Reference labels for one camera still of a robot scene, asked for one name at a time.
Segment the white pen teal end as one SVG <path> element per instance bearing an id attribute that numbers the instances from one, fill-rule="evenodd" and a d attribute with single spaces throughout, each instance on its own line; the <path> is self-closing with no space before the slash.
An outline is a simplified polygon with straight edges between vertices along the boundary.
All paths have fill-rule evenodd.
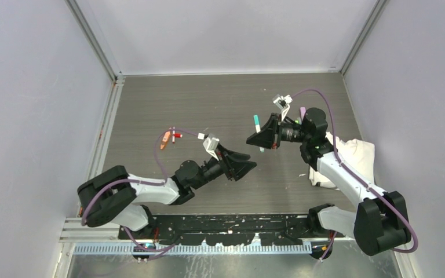
<path id="1" fill-rule="evenodd" d="M 255 129 L 256 129 L 256 133 L 259 133 L 261 131 L 261 127 L 260 127 L 260 121 L 259 121 L 258 115 L 253 115 L 253 119 L 254 119 L 254 125 L 255 125 Z M 263 147 L 259 147 L 259 150 L 260 150 L 261 153 L 264 153 L 264 148 Z"/>

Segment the teal pen cap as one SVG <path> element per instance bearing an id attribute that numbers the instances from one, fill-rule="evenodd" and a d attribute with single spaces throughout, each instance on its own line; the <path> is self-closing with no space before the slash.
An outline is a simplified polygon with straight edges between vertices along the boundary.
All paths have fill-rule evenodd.
<path id="1" fill-rule="evenodd" d="M 260 124 L 258 115 L 254 115 L 254 116 L 253 116 L 253 119 L 254 119 L 254 124 L 255 124 L 255 125 L 259 125 L 259 124 Z"/>

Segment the pink highlighter pen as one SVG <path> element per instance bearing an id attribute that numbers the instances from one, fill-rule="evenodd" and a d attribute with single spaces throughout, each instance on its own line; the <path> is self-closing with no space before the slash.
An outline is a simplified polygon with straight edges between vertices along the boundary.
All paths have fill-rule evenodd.
<path id="1" fill-rule="evenodd" d="M 305 114 L 306 114 L 306 108 L 305 107 L 301 107 L 300 108 L 300 119 L 301 120 L 303 120 Z"/>

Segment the white red marker pen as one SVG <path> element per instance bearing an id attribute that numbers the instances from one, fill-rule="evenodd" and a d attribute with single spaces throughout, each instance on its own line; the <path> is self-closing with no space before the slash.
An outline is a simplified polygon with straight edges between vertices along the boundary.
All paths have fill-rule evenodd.
<path id="1" fill-rule="evenodd" d="M 172 127 L 172 143 L 176 142 L 176 130 L 175 127 Z"/>

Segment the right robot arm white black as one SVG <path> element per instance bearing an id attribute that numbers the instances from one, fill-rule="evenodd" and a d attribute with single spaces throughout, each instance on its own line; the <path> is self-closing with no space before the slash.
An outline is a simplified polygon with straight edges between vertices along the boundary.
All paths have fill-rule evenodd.
<path id="1" fill-rule="evenodd" d="M 410 251 L 415 251 L 418 241 L 408 222 L 404 197 L 365 180 L 326 138 L 327 128 L 326 114 L 319 108 L 308 109 L 301 124 L 272 113 L 246 142 L 265 149 L 277 149 L 283 141 L 299 142 L 303 161 L 328 178 L 355 206 L 354 213 L 329 203 L 309 209 L 307 224 L 313 236 L 338 232 L 355 239 L 369 256 L 388 250 L 400 253 L 400 246 L 409 242 L 413 243 Z"/>

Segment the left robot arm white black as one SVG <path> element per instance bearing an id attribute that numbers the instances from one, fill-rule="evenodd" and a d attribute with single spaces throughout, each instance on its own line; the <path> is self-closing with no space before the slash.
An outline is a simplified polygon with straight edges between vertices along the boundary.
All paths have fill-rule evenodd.
<path id="1" fill-rule="evenodd" d="M 114 223 L 148 239 L 155 224 L 146 203 L 178 206 L 192 199 L 196 189 L 222 175 L 238 181 L 257 166 L 250 158 L 218 145 L 214 157 L 202 164 L 186 160 L 167 179 L 142 178 L 129 174 L 122 165 L 114 166 L 78 187 L 81 224 L 95 228 Z"/>

